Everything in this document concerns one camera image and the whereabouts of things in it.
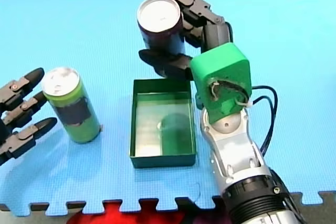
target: blue foam mat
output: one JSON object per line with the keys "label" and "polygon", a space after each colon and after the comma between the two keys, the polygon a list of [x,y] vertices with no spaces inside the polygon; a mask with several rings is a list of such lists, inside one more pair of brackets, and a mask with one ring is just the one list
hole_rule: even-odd
{"label": "blue foam mat", "polygon": [[[29,204],[39,202],[50,204],[47,215],[65,215],[71,201],[85,201],[84,213],[103,212],[104,200],[122,200],[122,211],[137,211],[146,198],[159,199],[158,210],[176,209],[180,197],[214,207],[218,191],[199,130],[193,167],[135,170],[128,157],[133,79],[157,78],[138,57],[144,45],[135,13],[142,1],[0,0],[0,83],[37,67],[73,67],[104,128],[94,142],[77,145],[58,123],[36,147],[1,166],[0,204],[15,215],[29,215]],[[303,193],[304,204],[321,203],[318,191],[336,190],[333,0],[206,1],[232,24],[253,84],[278,91],[267,163],[290,191]],[[190,46],[187,52],[198,54]],[[270,122],[268,104],[249,113],[251,137],[260,145]],[[45,105],[33,122],[53,115]]]}

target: aluminum can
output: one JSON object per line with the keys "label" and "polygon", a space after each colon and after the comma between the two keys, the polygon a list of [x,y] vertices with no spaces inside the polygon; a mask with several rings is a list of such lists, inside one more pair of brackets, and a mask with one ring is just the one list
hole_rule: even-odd
{"label": "aluminum can", "polygon": [[137,13],[147,49],[184,53],[183,16],[175,0],[145,0]]}
{"label": "aluminum can", "polygon": [[99,121],[76,70],[55,68],[45,74],[41,87],[73,141],[87,143],[99,135]]}

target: can top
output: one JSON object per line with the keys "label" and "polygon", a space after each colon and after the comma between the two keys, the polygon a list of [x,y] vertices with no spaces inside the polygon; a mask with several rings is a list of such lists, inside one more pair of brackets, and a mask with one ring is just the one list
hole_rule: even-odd
{"label": "can top", "polygon": [[173,28],[180,16],[180,7],[175,0],[145,0],[138,9],[140,26],[154,33]]}
{"label": "can top", "polygon": [[59,67],[45,74],[41,81],[47,95],[60,97],[72,92],[79,83],[78,72],[71,68]]}

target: dark red can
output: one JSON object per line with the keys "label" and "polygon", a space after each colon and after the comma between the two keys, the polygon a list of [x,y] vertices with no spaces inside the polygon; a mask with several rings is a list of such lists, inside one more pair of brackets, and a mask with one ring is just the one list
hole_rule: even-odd
{"label": "dark red can", "polygon": [[175,0],[145,0],[139,6],[138,25],[147,49],[184,53],[183,17]]}

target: green tray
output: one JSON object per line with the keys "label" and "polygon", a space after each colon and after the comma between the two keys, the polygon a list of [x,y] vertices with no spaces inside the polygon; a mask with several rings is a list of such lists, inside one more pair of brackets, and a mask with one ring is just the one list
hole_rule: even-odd
{"label": "green tray", "polygon": [[190,82],[134,80],[130,147],[133,166],[192,166],[195,145]]}

